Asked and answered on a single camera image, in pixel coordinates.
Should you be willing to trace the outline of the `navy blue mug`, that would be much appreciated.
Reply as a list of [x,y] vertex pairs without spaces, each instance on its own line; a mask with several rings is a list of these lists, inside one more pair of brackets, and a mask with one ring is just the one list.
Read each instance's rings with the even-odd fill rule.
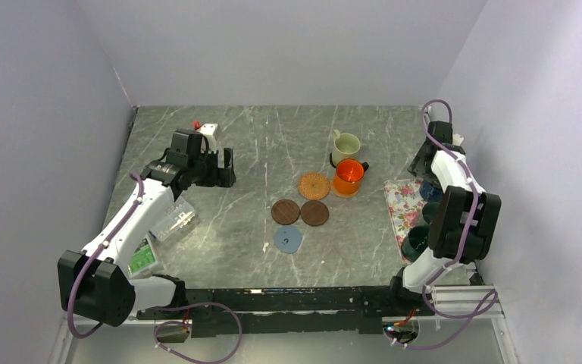
[[419,187],[419,194],[426,202],[439,202],[443,197],[443,191],[439,188],[436,188],[426,180],[421,182],[421,186]]

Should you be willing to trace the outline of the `dark wooden coaster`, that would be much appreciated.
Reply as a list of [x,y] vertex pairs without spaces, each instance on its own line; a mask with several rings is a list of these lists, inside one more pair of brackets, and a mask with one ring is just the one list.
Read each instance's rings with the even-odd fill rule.
[[300,216],[300,207],[291,199],[280,199],[272,205],[271,216],[278,224],[293,224]]
[[317,227],[325,224],[330,217],[328,207],[319,200],[310,200],[300,209],[301,219],[309,226]]

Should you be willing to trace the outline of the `dark green mug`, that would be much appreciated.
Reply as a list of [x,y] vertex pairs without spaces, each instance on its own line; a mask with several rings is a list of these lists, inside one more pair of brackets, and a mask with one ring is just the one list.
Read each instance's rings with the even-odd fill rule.
[[430,225],[436,217],[439,207],[440,204],[438,202],[427,202],[421,210],[420,223],[424,225]]

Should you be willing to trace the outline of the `blue round coaster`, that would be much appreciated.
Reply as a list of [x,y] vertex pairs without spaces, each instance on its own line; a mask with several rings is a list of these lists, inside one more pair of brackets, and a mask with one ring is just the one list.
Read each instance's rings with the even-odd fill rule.
[[274,234],[274,245],[282,253],[295,253],[301,243],[302,235],[297,227],[292,225],[284,225],[280,227]]

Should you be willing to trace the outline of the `cream green mug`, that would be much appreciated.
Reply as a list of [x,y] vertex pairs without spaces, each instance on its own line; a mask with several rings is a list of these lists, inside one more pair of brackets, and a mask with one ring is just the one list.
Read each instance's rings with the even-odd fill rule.
[[341,133],[339,130],[332,132],[333,148],[330,154],[330,163],[336,167],[345,159],[358,159],[361,142],[357,136],[351,133]]

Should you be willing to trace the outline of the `orange glossy mug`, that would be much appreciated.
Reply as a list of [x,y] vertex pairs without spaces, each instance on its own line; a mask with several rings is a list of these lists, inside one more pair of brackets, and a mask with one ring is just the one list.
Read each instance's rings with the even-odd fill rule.
[[367,162],[345,159],[335,167],[335,175],[330,184],[341,193],[353,193],[359,190],[361,181],[368,169]]

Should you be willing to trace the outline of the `dark teal mug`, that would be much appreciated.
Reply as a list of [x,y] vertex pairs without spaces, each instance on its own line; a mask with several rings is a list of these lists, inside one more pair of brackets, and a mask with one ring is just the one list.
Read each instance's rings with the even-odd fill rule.
[[428,247],[429,226],[416,226],[409,230],[400,247],[403,257],[408,262],[415,262]]

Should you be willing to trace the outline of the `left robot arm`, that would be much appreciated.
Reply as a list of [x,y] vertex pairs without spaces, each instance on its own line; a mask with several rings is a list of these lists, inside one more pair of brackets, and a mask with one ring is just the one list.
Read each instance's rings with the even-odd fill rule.
[[168,275],[132,279],[125,270],[142,239],[182,192],[191,186],[235,184],[233,150],[217,149],[215,136],[201,128],[176,130],[162,156],[130,177],[136,183],[133,192],[102,232],[58,260],[61,308],[70,325],[75,315],[117,327],[147,309],[159,309],[170,319],[186,311],[184,281]]

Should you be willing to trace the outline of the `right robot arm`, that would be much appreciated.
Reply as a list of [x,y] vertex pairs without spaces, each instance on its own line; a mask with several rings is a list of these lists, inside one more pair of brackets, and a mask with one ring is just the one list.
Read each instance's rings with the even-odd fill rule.
[[404,315],[449,271],[487,256],[502,201],[474,178],[465,152],[453,144],[449,122],[425,124],[426,140],[408,167],[415,177],[443,192],[430,223],[427,248],[402,271],[402,286],[387,294],[392,312]]

